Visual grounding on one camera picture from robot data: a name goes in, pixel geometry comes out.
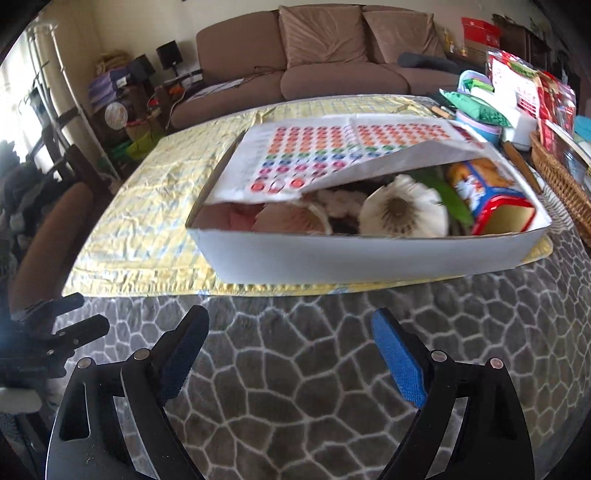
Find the brown fabric sofa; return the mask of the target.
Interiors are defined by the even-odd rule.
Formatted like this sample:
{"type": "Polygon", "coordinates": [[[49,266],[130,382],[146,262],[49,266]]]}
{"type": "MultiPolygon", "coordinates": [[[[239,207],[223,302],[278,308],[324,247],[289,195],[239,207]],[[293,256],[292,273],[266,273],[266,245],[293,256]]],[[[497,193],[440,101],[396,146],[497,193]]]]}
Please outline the brown fabric sofa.
{"type": "Polygon", "coordinates": [[[204,89],[171,110],[171,126],[183,130],[231,113],[305,98],[356,94],[430,95],[456,88],[459,75],[370,59],[287,68],[279,9],[245,14],[197,33],[204,89]]]}

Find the brown sofa cushion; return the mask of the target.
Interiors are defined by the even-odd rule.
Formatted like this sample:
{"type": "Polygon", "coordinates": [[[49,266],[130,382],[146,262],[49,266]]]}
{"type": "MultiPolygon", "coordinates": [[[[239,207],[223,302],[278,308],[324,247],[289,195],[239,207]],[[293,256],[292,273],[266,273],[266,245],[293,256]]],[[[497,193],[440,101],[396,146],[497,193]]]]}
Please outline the brown sofa cushion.
{"type": "Polygon", "coordinates": [[[432,13],[363,7],[363,18],[377,64],[396,64],[403,53],[446,58],[432,13]]]}
{"type": "Polygon", "coordinates": [[[280,6],[279,20],[288,69],[368,62],[360,6],[280,6]]]}

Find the colourful sticker sheet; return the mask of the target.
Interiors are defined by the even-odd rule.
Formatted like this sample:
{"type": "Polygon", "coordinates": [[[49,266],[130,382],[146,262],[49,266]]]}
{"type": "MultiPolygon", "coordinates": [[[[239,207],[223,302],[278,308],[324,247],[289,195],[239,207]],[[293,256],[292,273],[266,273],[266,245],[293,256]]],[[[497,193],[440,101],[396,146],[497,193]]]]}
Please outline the colourful sticker sheet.
{"type": "Polygon", "coordinates": [[[485,141],[455,121],[331,115],[252,126],[209,194],[211,204],[297,200],[315,190],[483,156],[485,141]]]}

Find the dark grey pillow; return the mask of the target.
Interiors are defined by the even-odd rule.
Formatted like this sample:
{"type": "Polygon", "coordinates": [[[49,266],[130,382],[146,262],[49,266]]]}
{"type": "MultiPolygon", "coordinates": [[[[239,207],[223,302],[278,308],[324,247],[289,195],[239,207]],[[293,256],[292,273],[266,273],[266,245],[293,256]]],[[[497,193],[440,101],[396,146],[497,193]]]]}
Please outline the dark grey pillow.
{"type": "Polygon", "coordinates": [[[404,52],[398,58],[398,64],[404,68],[428,69],[459,75],[460,66],[447,57],[430,56],[412,52],[404,52]]]}

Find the right brown sofa cushion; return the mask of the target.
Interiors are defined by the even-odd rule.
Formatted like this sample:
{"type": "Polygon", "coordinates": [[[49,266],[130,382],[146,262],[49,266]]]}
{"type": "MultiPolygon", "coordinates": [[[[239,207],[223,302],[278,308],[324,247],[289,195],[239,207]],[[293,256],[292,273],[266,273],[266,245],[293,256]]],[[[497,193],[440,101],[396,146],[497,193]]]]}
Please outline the right brown sofa cushion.
{"type": "Polygon", "coordinates": [[[446,58],[432,13],[363,7],[363,18],[377,64],[396,64],[403,53],[446,58]]]}

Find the white artificial flower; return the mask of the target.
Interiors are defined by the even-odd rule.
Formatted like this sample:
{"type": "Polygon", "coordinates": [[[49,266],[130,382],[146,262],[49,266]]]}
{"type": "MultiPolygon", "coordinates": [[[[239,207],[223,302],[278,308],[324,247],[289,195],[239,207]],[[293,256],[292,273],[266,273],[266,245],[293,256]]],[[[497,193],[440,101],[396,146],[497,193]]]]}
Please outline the white artificial flower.
{"type": "Polygon", "coordinates": [[[370,195],[360,210],[359,233],[370,237],[440,238],[449,231],[441,195],[401,174],[370,195]]]}

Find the left brown sofa cushion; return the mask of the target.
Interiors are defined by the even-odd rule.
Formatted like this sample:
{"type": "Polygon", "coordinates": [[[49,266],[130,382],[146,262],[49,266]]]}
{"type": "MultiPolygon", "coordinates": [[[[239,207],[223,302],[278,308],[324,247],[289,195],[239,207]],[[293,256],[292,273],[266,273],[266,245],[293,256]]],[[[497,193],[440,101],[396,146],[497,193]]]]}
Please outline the left brown sofa cushion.
{"type": "Polygon", "coordinates": [[[368,62],[360,6],[280,6],[279,20],[288,69],[368,62]]]}

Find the red box on shelf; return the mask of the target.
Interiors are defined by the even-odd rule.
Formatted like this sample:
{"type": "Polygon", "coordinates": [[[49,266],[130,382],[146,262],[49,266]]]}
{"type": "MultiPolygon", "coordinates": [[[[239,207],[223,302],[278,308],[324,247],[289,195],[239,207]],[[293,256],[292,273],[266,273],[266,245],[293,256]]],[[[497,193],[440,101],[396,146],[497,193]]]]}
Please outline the red box on shelf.
{"type": "Polygon", "coordinates": [[[501,29],[487,21],[469,17],[462,18],[464,39],[488,47],[500,47],[501,29]]]}

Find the biscuit tin red blue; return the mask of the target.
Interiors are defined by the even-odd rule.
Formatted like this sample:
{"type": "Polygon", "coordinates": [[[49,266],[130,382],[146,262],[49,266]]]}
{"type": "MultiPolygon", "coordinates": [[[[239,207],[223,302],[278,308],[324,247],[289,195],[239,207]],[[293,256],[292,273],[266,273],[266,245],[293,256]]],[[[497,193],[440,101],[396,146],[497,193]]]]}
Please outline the biscuit tin red blue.
{"type": "Polygon", "coordinates": [[[537,213],[518,183],[489,158],[454,163],[446,178],[466,204],[475,236],[523,233],[537,213]]]}

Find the wicker basket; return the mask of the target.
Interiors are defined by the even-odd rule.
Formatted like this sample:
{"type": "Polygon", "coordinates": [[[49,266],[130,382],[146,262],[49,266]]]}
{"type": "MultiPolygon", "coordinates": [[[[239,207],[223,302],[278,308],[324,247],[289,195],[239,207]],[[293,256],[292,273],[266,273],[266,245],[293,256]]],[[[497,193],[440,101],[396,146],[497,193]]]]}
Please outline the wicker basket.
{"type": "Polygon", "coordinates": [[[561,200],[582,241],[589,247],[591,241],[590,198],[557,158],[544,148],[538,133],[531,133],[530,140],[531,156],[537,172],[561,200]]]}

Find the blue round container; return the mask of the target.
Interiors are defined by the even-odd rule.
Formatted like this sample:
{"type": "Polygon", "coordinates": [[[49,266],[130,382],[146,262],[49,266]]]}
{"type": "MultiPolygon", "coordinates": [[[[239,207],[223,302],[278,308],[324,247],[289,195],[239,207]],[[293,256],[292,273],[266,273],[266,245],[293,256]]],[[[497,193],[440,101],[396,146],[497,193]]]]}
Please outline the blue round container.
{"type": "Polygon", "coordinates": [[[478,120],[473,119],[472,117],[460,110],[456,111],[455,118],[457,121],[470,126],[475,132],[480,134],[483,138],[485,138],[494,146],[498,146],[500,144],[501,137],[503,134],[503,128],[501,126],[482,123],[478,120]]]}

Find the white cardboard box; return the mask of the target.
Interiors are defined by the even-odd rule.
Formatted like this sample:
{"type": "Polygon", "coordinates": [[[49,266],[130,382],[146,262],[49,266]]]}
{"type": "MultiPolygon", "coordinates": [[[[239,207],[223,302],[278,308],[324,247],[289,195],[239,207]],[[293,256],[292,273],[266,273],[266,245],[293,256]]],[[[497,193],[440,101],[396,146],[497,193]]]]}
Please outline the white cardboard box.
{"type": "Polygon", "coordinates": [[[353,284],[511,269],[551,217],[462,124],[331,115],[242,130],[185,227],[222,281],[353,284]]]}

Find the yellow plaid table mat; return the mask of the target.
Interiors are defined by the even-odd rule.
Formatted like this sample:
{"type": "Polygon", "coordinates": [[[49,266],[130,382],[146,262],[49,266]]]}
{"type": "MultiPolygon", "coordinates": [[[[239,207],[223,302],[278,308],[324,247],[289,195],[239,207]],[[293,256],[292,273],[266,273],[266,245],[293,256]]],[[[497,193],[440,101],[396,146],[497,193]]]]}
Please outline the yellow plaid table mat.
{"type": "Polygon", "coordinates": [[[523,234],[457,240],[187,228],[198,195],[242,131],[260,123],[338,114],[425,117],[428,109],[419,97],[393,94],[298,100],[231,114],[166,137],[94,227],[65,292],[87,297],[358,293],[512,269],[551,254],[552,220],[544,208],[523,234]]]}

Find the green folded cloth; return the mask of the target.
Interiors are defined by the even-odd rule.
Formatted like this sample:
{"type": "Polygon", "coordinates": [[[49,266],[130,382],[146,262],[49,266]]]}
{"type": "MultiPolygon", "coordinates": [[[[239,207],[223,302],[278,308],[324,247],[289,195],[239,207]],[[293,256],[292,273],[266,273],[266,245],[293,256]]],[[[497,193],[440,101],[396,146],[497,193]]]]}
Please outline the green folded cloth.
{"type": "Polygon", "coordinates": [[[469,116],[471,119],[483,124],[511,128],[509,119],[495,107],[471,94],[446,91],[441,89],[440,94],[452,104],[457,111],[469,116]]]}

